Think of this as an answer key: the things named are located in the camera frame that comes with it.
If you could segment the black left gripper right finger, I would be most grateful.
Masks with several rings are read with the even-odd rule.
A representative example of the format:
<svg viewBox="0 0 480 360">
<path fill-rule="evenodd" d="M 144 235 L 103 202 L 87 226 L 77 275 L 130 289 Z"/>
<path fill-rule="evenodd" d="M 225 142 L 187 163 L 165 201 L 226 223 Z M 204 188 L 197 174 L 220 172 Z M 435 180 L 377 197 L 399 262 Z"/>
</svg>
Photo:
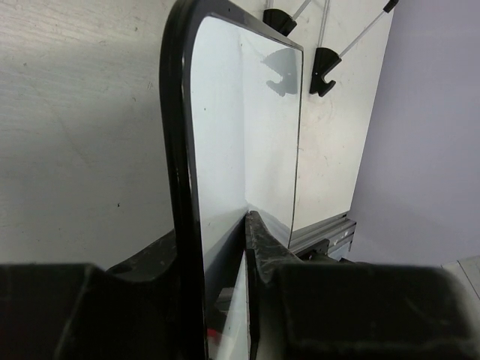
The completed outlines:
<svg viewBox="0 0 480 360">
<path fill-rule="evenodd" d="M 305 262 L 245 218 L 252 359 L 477 359 L 479 315 L 441 268 Z"/>
</svg>

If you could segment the black framed whiteboard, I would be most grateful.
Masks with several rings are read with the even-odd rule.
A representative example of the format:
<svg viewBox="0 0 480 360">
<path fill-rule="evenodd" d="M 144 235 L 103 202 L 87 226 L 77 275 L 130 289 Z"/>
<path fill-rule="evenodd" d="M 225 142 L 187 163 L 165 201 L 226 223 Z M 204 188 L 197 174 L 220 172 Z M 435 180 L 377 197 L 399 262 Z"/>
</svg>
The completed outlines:
<svg viewBox="0 0 480 360">
<path fill-rule="evenodd" d="M 245 220 L 293 230 L 304 50 L 230 1 L 177 1 L 159 86 L 184 359 L 246 359 Z"/>
</svg>

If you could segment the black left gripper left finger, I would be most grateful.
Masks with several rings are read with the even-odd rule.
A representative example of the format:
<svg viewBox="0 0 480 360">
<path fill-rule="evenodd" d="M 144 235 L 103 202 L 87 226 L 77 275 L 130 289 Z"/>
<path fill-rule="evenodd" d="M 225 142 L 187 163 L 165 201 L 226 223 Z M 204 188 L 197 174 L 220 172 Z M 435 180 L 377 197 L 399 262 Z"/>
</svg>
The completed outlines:
<svg viewBox="0 0 480 360">
<path fill-rule="evenodd" d="M 1 266 L 3 359 L 203 359 L 188 318 L 176 235 L 108 270 L 91 263 Z"/>
</svg>

